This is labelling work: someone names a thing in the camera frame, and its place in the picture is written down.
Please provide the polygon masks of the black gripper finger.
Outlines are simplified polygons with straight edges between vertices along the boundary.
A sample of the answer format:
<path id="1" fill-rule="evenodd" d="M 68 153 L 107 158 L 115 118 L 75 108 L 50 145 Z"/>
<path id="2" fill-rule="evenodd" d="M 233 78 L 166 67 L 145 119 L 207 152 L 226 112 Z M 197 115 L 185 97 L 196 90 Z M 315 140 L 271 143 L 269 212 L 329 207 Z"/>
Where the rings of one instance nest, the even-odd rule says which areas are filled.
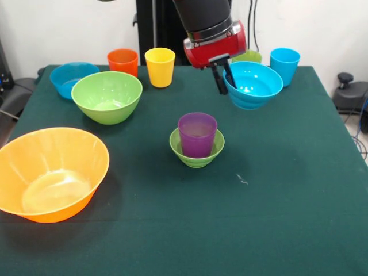
<path id="1" fill-rule="evenodd" d="M 225 79 L 228 81 L 228 83 L 232 87 L 237 88 L 235 80 L 233 78 L 233 74 L 232 74 L 232 71 L 231 71 L 229 61 L 227 61 L 227 60 L 224 62 L 224 70 L 225 70 Z"/>
<path id="2" fill-rule="evenodd" d="M 227 95 L 228 94 L 228 90 L 226 87 L 226 84 L 224 82 L 224 78 L 220 76 L 218 70 L 217 70 L 217 66 L 216 65 L 211 65 L 211 70 L 212 70 L 212 74 L 214 76 L 214 79 L 216 81 L 218 90 L 220 92 L 221 95 Z"/>

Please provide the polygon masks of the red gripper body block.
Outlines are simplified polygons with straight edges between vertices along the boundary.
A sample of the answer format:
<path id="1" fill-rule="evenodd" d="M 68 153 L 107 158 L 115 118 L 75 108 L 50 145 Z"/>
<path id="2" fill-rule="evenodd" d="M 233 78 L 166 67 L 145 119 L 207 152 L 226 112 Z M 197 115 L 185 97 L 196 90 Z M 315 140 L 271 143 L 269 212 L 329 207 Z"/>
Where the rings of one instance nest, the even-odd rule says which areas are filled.
<path id="1" fill-rule="evenodd" d="M 220 59 L 232 58 L 247 50 L 246 34 L 241 21 L 233 22 L 226 33 L 213 40 L 193 42 L 184 39 L 184 52 L 194 68 L 210 67 Z"/>

